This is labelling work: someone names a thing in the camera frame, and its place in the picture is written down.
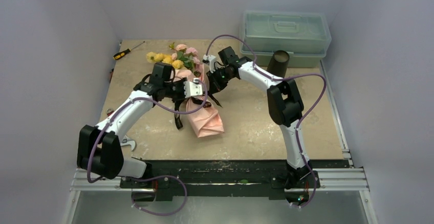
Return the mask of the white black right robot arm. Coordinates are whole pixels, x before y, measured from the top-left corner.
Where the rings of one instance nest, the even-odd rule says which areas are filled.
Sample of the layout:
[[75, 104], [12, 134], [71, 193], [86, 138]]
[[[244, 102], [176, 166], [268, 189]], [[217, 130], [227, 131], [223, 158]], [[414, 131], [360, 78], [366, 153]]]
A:
[[218, 55], [223, 63], [220, 68], [216, 68], [215, 56], [203, 56], [202, 62], [209, 66], [208, 95], [222, 91], [233, 78], [266, 92], [269, 116], [280, 127], [287, 152], [285, 188], [301, 186], [314, 173], [301, 133], [304, 104], [295, 80], [284, 79], [290, 55], [285, 51], [274, 52], [266, 70], [258, 68], [248, 57], [238, 57], [232, 47], [219, 51]]

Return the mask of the pink paper flower bouquet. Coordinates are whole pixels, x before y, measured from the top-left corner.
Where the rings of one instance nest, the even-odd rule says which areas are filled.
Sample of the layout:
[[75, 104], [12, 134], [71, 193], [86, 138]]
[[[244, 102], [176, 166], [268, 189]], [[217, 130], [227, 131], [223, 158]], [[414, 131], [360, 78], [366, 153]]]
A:
[[186, 92], [185, 96], [175, 101], [174, 110], [179, 111], [185, 105], [185, 114], [198, 138], [224, 133], [219, 111], [211, 103], [211, 95], [205, 94], [207, 84], [204, 64], [199, 60], [198, 51], [185, 44], [169, 46], [171, 54], [148, 52], [146, 59], [150, 63], [164, 63], [171, 66], [174, 73], [169, 81], [177, 81]]

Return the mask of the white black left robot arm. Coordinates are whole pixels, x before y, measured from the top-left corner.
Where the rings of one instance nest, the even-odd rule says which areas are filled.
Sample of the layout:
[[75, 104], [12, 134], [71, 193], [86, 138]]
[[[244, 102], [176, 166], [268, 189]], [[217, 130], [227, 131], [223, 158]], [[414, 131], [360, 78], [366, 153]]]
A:
[[90, 183], [95, 182], [91, 173], [108, 179], [132, 177], [141, 188], [152, 183], [150, 166], [142, 160], [126, 159], [121, 140], [146, 112], [164, 98], [184, 99], [186, 83], [187, 78], [175, 77], [173, 67], [157, 63], [153, 71], [133, 87], [119, 108], [97, 125], [86, 125], [80, 130], [77, 167], [87, 171]]

